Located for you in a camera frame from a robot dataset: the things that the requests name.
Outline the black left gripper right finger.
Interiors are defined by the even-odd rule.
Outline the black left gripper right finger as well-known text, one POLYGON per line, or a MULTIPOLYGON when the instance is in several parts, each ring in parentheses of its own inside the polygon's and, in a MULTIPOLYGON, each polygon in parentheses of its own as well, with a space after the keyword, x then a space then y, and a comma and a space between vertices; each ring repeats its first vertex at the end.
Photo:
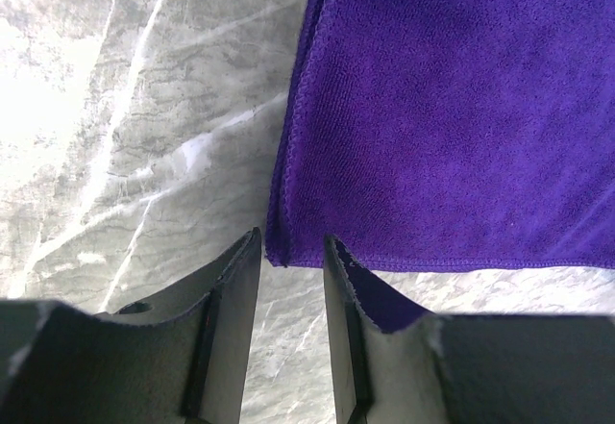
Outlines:
POLYGON ((610 423, 614 320, 435 313, 324 242, 340 423, 610 423))

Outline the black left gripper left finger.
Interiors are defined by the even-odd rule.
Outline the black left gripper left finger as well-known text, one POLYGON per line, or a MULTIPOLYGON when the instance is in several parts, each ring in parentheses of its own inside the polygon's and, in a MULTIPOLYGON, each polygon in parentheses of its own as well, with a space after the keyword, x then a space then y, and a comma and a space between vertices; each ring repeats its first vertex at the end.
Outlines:
POLYGON ((261 264, 253 229, 216 260, 117 312, 1 304, 5 423, 235 423, 261 264))

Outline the purple towel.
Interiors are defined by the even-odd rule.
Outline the purple towel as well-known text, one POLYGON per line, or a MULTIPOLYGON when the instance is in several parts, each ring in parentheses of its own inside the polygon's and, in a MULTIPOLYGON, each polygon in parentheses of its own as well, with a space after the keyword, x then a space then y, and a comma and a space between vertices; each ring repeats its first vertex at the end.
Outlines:
POLYGON ((307 0, 266 254, 614 264, 614 0, 307 0))

